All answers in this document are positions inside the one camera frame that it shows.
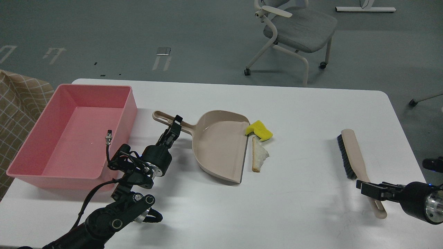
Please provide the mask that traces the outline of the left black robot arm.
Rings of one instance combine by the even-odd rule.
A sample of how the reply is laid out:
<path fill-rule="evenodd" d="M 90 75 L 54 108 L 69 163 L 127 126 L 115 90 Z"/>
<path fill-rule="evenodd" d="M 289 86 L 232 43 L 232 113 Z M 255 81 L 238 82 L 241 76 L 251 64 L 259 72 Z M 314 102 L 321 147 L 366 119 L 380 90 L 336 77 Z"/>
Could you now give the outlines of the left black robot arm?
<path fill-rule="evenodd" d="M 183 118 L 179 115 L 172 118 L 157 143 L 147 146 L 141 155 L 132 151 L 127 144 L 121 145 L 113 157 L 110 157 L 109 150 L 106 150 L 107 166 L 112 170 L 123 172 L 123 176 L 94 187 L 84 199 L 73 227 L 59 239 L 45 245 L 44 248 L 104 249 L 105 243 L 131 222 L 161 222 L 162 214 L 152 208 L 155 197 L 150 194 L 136 193 L 132 191 L 132 188 L 139 186 L 151 189 L 154 178 L 164 176 L 172 161 L 169 149 L 181 133 L 182 120 Z M 80 223 L 92 197 L 100 188 L 109 184 L 117 185 L 111 195 L 113 202 L 96 209 L 83 223 Z"/>

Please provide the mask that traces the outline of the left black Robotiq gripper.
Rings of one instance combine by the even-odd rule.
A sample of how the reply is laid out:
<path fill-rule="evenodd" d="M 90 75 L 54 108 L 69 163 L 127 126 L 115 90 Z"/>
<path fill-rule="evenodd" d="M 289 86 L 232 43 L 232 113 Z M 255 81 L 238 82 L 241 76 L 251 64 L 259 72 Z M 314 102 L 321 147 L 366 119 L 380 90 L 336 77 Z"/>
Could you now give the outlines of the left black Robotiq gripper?
<path fill-rule="evenodd" d="M 168 150 L 178 139 L 182 131 L 182 120 L 183 118 L 181 116 L 176 115 L 172 123 L 169 124 L 168 128 L 160 136 L 156 145 L 147 146 L 142 153 L 142 161 L 158 168 L 158 170 L 156 170 L 158 172 L 156 176 L 158 177 L 165 175 L 172 161 L 172 156 Z"/>

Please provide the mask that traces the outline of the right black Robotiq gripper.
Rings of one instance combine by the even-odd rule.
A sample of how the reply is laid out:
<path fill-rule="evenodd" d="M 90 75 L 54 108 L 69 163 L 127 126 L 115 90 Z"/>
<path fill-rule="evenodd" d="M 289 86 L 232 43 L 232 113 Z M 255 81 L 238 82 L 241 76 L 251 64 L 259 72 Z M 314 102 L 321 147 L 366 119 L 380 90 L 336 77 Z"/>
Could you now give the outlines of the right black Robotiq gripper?
<path fill-rule="evenodd" d="M 356 188 L 374 200 L 399 202 L 406 214 L 424 222 L 432 225 L 443 222 L 442 187 L 421 182 L 411 182 L 405 186 L 357 180 Z"/>

